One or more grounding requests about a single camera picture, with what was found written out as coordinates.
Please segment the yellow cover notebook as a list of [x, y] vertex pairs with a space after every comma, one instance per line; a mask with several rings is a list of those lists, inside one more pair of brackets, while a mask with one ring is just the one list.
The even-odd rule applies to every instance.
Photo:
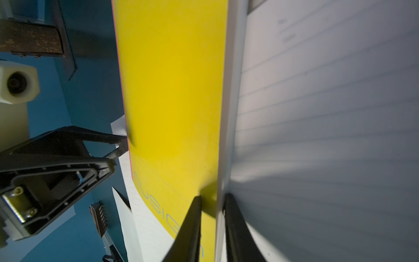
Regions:
[[419, 259], [418, 1], [113, 1], [132, 179], [177, 237], [231, 193], [269, 262]]

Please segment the green cover notebook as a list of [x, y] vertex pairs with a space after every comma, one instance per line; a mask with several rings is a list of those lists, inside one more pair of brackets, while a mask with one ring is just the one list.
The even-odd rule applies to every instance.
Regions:
[[146, 206], [132, 179], [130, 155], [119, 159], [128, 203], [119, 190], [113, 188], [124, 245], [129, 262], [161, 262], [173, 244], [173, 238]]

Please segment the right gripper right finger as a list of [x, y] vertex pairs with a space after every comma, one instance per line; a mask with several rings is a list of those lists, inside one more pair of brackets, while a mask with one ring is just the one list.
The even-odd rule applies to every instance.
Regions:
[[224, 218], [228, 262], [265, 262], [258, 249], [236, 199], [231, 193], [224, 197]]

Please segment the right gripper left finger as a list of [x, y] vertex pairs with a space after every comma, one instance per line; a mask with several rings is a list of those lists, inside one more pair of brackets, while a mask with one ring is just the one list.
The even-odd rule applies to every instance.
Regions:
[[196, 196], [180, 231], [163, 259], [164, 262], [198, 262], [200, 260], [202, 197]]

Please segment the pink cherry blossom tree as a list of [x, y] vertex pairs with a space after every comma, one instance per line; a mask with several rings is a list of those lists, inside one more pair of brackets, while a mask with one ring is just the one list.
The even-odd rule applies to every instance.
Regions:
[[50, 1], [50, 23], [13, 14], [10, 1], [1, 1], [1, 52], [20, 57], [59, 57], [67, 80], [77, 66], [59, 1]]

